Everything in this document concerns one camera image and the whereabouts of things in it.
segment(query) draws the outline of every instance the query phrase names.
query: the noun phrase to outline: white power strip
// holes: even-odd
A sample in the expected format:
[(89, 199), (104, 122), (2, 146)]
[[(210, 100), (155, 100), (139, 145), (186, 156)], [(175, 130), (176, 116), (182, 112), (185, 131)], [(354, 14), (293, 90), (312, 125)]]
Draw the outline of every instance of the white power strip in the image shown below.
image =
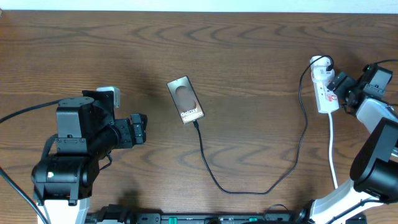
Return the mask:
[[(310, 63), (320, 58), (321, 56), (314, 56), (311, 58)], [(331, 61), (328, 57), (323, 57), (311, 65), (311, 79), (315, 90), (315, 98), (317, 99), (317, 107), (319, 113), (327, 113), (329, 116), (330, 124), (330, 140), (329, 140), (329, 165), (331, 176), (333, 179), (333, 185), (337, 189), (337, 178), (335, 173), (335, 167), (333, 165), (333, 120), (331, 112), (338, 110), (338, 99), (337, 96), (326, 87), (335, 77), (335, 71), (327, 68), (331, 65)]]

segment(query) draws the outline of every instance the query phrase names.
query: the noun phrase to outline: wooden table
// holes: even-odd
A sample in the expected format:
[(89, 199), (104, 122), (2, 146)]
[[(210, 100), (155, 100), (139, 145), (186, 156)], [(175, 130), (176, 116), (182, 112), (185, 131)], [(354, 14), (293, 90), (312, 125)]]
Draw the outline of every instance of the wooden table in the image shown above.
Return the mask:
[[(114, 150), (100, 173), (91, 211), (109, 203), (173, 213), (259, 212), (274, 203), (298, 209), (333, 190), (328, 118), (318, 114), (308, 74), (309, 127), (292, 175), (269, 195), (226, 195), (211, 180), (192, 124), (178, 117), (166, 83), (188, 75), (206, 112), (205, 154), (229, 190), (265, 191), (294, 164), (304, 127), (297, 91), (313, 55), (358, 78), (365, 64), (398, 53), (398, 16), (169, 12), (6, 11), (0, 19), (0, 116), (113, 85), (117, 118), (148, 115), (147, 142)], [(386, 68), (398, 73), (397, 63)], [(386, 100), (397, 103), (398, 79)], [(32, 195), (30, 173), (57, 132), (55, 106), (1, 124), (0, 165)], [(369, 134), (343, 110), (333, 113), (338, 181)], [(0, 223), (34, 223), (28, 204), (0, 180)], [(395, 223), (397, 205), (366, 212)]]

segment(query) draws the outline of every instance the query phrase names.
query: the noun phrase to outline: power strip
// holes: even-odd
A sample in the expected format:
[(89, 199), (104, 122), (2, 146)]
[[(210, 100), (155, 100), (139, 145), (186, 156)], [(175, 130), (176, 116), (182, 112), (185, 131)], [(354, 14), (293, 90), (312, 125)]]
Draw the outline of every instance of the power strip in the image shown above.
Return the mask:
[[(321, 56), (312, 57), (310, 63), (320, 57)], [(323, 57), (311, 65), (311, 79), (315, 90), (315, 98), (317, 99), (319, 113), (331, 113), (339, 108), (337, 96), (327, 89), (328, 84), (335, 77), (335, 71), (333, 69), (330, 71), (326, 70), (330, 64), (330, 59), (328, 57)]]

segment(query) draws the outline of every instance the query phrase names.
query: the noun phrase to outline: white wall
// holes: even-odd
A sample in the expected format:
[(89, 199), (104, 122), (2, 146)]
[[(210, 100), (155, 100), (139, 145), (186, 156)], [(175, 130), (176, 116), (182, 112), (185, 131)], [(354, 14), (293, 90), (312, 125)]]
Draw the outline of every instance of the white wall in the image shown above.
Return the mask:
[(398, 14), (398, 0), (0, 0), (2, 9)]

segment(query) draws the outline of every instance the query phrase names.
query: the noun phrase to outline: white background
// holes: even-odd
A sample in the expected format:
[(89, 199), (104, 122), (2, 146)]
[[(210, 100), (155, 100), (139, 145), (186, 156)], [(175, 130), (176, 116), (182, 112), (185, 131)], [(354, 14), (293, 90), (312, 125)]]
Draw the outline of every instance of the white background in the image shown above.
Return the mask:
[(2, 9), (398, 14), (398, 0), (0, 0)]

